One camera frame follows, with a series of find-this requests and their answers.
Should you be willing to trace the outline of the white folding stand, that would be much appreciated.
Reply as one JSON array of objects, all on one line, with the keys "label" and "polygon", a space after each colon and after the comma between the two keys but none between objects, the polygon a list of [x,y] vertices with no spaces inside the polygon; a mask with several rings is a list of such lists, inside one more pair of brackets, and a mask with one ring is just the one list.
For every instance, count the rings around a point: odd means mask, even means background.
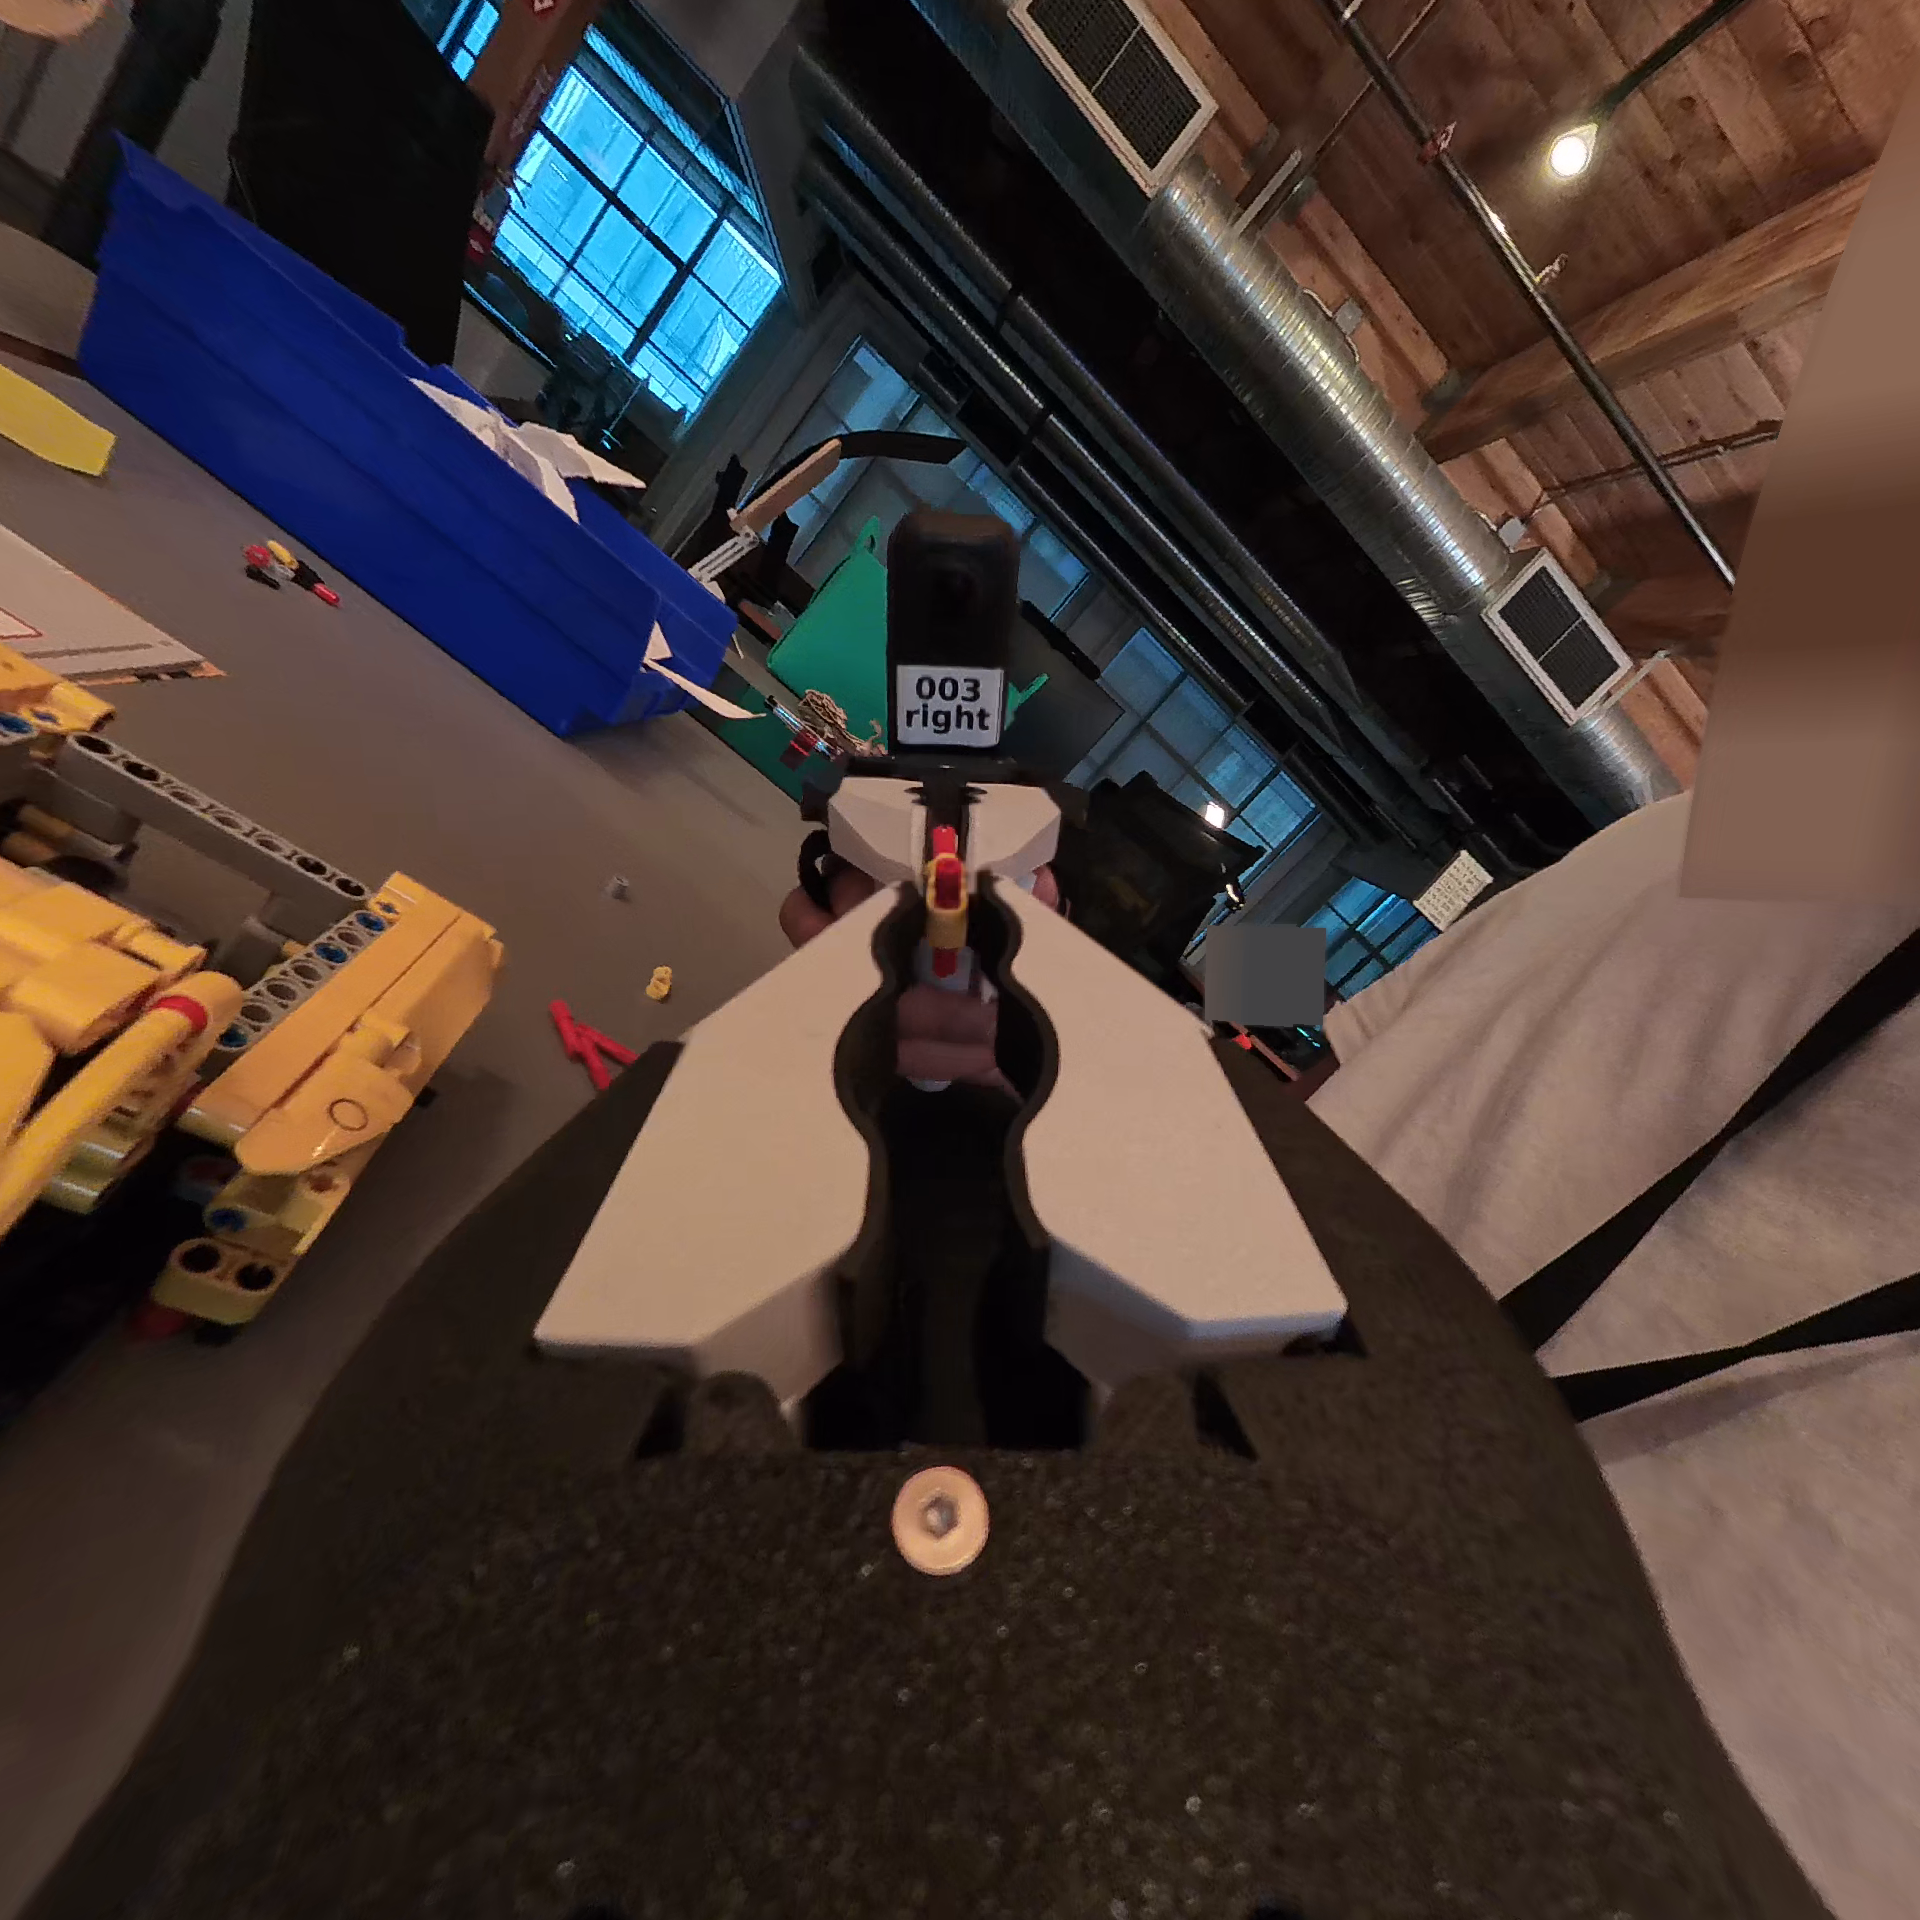
[{"label": "white folding stand", "polygon": [[916,435],[895,428],[853,429],[841,431],[814,447],[806,447],[792,463],[767,480],[745,502],[719,502],[727,540],[704,538],[695,541],[695,562],[688,562],[688,576],[709,592],[717,592],[717,582],[733,564],[743,562],[755,548],[766,544],[767,531],[797,500],[815,492],[838,466],[853,459],[901,459],[908,463],[948,463],[959,453],[968,450],[961,438],[947,435]]}]

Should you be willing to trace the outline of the black monitor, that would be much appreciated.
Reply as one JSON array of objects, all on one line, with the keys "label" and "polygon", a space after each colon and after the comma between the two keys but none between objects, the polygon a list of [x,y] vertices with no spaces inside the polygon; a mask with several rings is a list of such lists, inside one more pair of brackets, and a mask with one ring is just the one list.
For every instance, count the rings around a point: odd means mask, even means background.
[{"label": "black monitor", "polygon": [[254,3],[223,198],[444,366],[492,125],[409,4]]}]

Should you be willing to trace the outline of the green plastic bin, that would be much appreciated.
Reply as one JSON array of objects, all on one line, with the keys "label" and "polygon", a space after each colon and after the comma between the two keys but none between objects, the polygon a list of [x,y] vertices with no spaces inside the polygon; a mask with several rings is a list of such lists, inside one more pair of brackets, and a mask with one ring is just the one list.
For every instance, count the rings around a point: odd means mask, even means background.
[{"label": "green plastic bin", "polygon": [[[825,586],[797,615],[767,655],[767,670],[797,699],[815,687],[836,699],[857,735],[879,723],[887,751],[894,748],[888,695],[895,676],[887,654],[887,573],[881,564],[879,520],[869,519],[848,556],[832,568]],[[838,758],[806,756],[800,765],[783,762],[785,743],[774,768],[796,800],[806,776],[822,776]]]}]

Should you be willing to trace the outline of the crumpled white paper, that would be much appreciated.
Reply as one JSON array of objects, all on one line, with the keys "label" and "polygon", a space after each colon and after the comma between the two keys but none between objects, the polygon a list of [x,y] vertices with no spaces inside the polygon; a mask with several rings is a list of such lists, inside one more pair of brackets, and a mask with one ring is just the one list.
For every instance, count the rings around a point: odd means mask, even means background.
[{"label": "crumpled white paper", "polygon": [[[515,422],[493,405],[473,396],[463,398],[424,378],[413,378],[411,387],[436,403],[440,412],[572,520],[580,520],[576,490],[592,490],[604,508],[611,508],[607,493],[635,495],[646,490],[633,470],[553,424],[540,421]],[[628,538],[640,541],[641,558],[627,560],[627,564],[656,598],[656,615],[646,630],[635,683],[670,683],[679,704],[696,704],[721,723],[767,718],[766,709],[740,707],[711,686],[736,632],[733,612],[719,588],[668,558],[652,538],[640,534],[619,511],[613,511],[613,519]]]}]

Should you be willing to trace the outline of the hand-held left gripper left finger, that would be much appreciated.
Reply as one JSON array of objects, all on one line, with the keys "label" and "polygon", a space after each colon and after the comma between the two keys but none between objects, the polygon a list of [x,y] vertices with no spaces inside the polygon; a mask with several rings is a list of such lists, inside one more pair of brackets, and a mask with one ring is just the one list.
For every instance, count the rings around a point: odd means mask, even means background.
[{"label": "hand-held left gripper left finger", "polygon": [[532,1340],[550,1360],[748,1375],[792,1412],[848,1355],[845,1290],[888,1206],[905,884],[696,1021]]}]

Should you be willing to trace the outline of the black office chair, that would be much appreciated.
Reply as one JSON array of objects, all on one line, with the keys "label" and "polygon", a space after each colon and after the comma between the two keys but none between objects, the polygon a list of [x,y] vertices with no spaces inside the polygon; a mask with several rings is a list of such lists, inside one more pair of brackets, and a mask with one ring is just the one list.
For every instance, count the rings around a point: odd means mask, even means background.
[{"label": "black office chair", "polygon": [[1075,926],[1152,984],[1187,997],[1195,931],[1262,856],[1257,842],[1214,827],[1152,774],[1133,774],[1088,791],[1051,868]]}]

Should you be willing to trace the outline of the person's right hand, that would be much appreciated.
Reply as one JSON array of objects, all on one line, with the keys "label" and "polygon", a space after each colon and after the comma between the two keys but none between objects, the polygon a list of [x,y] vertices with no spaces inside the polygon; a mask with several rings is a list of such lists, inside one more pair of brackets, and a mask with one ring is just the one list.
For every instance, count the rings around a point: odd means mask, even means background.
[{"label": "person's right hand", "polygon": [[[891,884],[857,868],[836,868],[825,882],[827,902],[815,902],[804,884],[792,884],[780,904],[780,928],[800,948],[832,924],[853,915],[870,895],[888,895]],[[956,990],[909,968],[895,998],[895,1068],[913,1085],[973,1085],[1007,1096],[1032,1090],[1031,1062],[1005,1072],[999,1058],[999,1002],[991,983]]]}]

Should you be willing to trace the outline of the paned window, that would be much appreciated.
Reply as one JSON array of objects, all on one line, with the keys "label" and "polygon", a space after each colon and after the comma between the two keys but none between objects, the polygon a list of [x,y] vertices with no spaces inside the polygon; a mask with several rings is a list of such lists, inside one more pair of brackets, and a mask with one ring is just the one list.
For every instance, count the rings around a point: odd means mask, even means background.
[{"label": "paned window", "polygon": [[733,104],[660,4],[614,3],[540,56],[496,133],[467,294],[549,368],[607,368],[677,436],[783,291]]}]

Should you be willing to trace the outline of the tan and red small parts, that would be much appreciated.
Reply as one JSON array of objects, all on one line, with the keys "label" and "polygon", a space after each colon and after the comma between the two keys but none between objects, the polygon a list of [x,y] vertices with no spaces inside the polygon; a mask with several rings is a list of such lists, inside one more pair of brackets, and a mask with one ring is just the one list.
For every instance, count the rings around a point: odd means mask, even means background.
[{"label": "tan and red small parts", "polygon": [[879,723],[870,723],[869,734],[857,735],[845,709],[815,687],[800,695],[792,709],[774,704],[774,715],[789,724],[783,762],[790,765],[800,765],[806,756],[857,762],[887,755]]}]

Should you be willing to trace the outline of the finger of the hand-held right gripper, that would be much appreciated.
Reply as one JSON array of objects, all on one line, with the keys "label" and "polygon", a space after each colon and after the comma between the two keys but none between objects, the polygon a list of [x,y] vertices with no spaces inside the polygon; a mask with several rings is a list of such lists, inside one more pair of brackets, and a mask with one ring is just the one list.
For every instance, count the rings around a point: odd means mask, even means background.
[{"label": "finger of the hand-held right gripper", "polygon": [[919,786],[838,786],[825,812],[829,851],[878,887],[925,887],[927,804]]},{"label": "finger of the hand-held right gripper", "polygon": [[1063,813],[1044,786],[966,786],[959,856],[966,890],[985,877],[1032,892],[1060,844]]}]

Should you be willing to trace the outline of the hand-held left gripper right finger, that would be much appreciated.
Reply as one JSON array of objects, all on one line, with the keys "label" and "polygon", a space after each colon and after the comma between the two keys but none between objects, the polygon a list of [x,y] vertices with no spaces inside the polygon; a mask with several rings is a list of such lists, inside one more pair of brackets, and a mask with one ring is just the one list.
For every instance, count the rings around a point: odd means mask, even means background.
[{"label": "hand-held left gripper right finger", "polygon": [[1126,1382],[1339,1340],[1349,1298],[1206,1024],[1007,879],[976,917],[1015,1096],[976,1295],[982,1438],[1075,1447]]}]

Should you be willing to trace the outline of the black ceiling pipes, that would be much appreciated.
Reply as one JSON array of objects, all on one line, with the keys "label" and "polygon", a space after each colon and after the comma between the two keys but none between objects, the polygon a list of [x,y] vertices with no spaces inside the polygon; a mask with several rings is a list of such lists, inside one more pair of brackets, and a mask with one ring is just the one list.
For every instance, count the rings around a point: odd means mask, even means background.
[{"label": "black ceiling pipes", "polygon": [[1361,821],[1547,861],[1597,827],[1462,679],[1135,267],[1133,182],[1051,78],[980,87],[908,4],[809,34],[804,182],[1059,482],[1119,576],[1222,642]]}]

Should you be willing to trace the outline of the silver ventilation duct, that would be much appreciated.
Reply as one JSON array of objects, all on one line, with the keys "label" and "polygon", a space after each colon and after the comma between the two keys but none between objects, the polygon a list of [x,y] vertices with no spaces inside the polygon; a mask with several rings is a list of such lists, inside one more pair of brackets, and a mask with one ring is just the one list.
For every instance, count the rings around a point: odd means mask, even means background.
[{"label": "silver ventilation duct", "polygon": [[1361,371],[1328,310],[1187,157],[1143,206],[1135,267],[1462,679],[1593,823],[1679,791],[1637,720],[1565,720],[1485,615],[1516,562]]}]

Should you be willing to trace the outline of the blue plastic bin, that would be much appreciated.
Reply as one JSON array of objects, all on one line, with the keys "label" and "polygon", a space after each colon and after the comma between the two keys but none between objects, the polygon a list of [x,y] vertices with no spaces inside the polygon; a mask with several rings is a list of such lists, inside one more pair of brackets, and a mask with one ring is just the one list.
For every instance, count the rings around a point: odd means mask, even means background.
[{"label": "blue plastic bin", "polygon": [[300,253],[116,142],[83,374],[556,735],[704,704],[736,615]]}]

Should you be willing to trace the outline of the yellow brick toy car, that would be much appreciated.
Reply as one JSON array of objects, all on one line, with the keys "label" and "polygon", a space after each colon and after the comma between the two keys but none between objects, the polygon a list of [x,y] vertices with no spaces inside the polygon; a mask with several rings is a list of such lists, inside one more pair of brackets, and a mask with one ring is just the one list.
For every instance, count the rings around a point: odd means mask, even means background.
[{"label": "yellow brick toy car", "polygon": [[488,1007],[496,931],[113,743],[4,646],[4,1365],[251,1325]]}]

